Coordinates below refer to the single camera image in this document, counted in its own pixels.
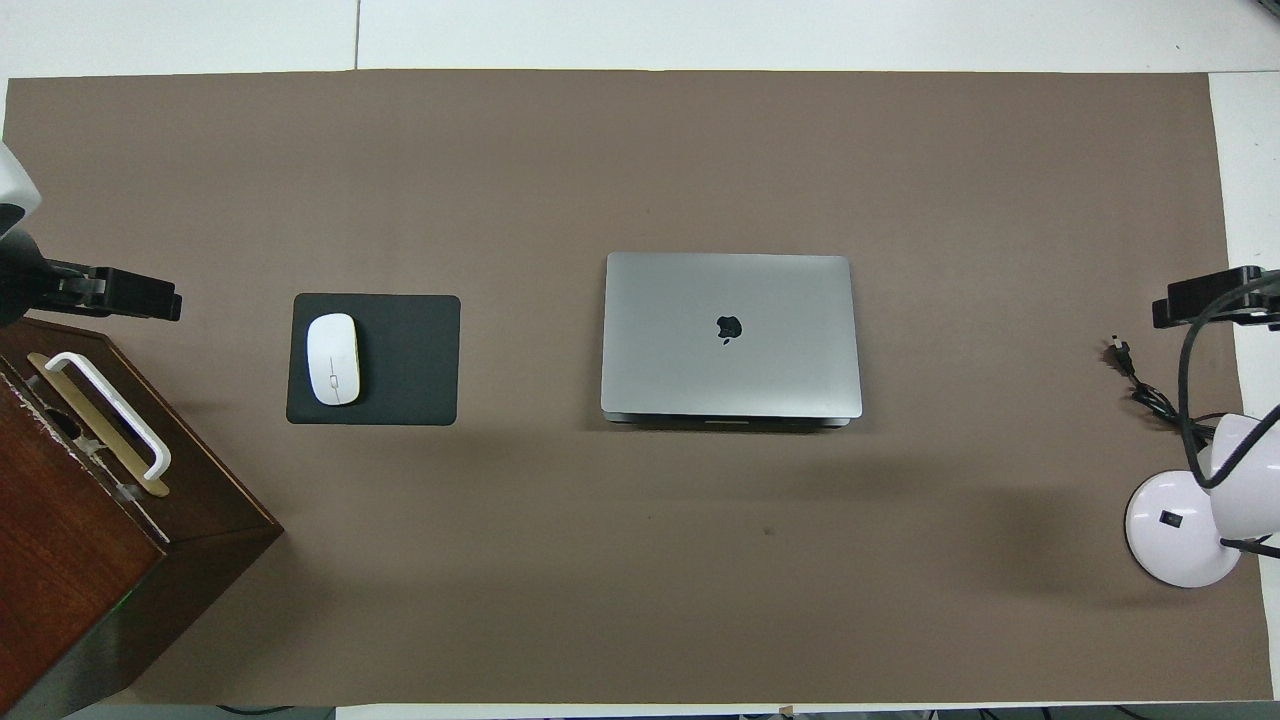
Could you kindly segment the silver laptop with apple logo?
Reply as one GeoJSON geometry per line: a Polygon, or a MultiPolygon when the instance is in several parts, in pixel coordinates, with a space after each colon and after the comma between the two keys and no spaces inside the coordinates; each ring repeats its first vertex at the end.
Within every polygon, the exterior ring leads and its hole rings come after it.
{"type": "Polygon", "coordinates": [[[609,254],[600,409],[631,424],[841,428],[861,418],[849,260],[609,254]]]}

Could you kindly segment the dark brown wooden box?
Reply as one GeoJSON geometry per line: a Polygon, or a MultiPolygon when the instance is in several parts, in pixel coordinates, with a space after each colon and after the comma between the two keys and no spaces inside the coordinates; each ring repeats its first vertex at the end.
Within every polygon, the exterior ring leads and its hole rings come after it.
{"type": "Polygon", "coordinates": [[[127,688],[280,534],[105,334],[0,327],[0,720],[127,688]]]}

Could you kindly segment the white computer mouse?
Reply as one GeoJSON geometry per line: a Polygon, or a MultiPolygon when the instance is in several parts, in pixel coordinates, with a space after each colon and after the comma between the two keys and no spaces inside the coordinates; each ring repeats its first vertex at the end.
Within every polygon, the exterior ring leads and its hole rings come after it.
{"type": "Polygon", "coordinates": [[[310,388],[320,404],[339,407],[358,400],[362,378],[357,328],[351,315],[329,313],[311,320],[305,351],[310,388]]]}

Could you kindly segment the white desk lamp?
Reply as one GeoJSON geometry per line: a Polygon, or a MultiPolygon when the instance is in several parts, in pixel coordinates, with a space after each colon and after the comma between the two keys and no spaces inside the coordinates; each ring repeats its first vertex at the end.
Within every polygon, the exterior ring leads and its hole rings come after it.
{"type": "Polygon", "coordinates": [[[1201,588],[1224,579],[1243,553],[1280,547],[1280,406],[1263,419],[1228,414],[1188,470],[1161,471],[1128,501],[1126,546],[1153,579],[1201,588]]]}

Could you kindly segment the large brown table mat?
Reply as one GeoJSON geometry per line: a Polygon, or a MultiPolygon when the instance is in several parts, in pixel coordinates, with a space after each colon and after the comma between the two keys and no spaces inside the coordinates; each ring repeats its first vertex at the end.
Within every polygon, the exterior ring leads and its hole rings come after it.
{"type": "Polygon", "coordinates": [[[285,534],[134,684],[316,705],[1265,700],[1254,562],[1180,591],[1123,514],[1181,464],[1165,287],[1228,265],[1201,74],[360,70],[14,79],[87,319],[285,534]],[[844,255],[864,416],[599,409],[605,256],[844,255]],[[298,425],[300,293],[460,299],[448,427],[298,425]]]}

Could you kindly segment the black mouse pad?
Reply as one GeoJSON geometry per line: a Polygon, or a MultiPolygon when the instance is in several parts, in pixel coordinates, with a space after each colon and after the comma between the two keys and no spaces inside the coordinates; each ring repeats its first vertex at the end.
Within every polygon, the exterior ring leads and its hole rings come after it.
{"type": "Polygon", "coordinates": [[[300,293],[291,327],[285,416],[298,425],[448,427],[457,419],[462,304],[453,295],[300,293]],[[311,363],[315,322],[349,316],[360,388],[325,404],[335,373],[311,363]]]}

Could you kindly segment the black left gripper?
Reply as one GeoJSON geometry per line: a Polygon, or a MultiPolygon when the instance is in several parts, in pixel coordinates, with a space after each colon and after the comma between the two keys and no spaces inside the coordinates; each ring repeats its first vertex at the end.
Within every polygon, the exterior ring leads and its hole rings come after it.
{"type": "Polygon", "coordinates": [[[81,316],[123,315],[178,322],[183,297],[173,283],[150,275],[101,266],[100,279],[91,268],[47,260],[27,232],[0,240],[0,327],[22,319],[29,310],[81,316]],[[102,309],[90,301],[102,290],[102,309]]]}

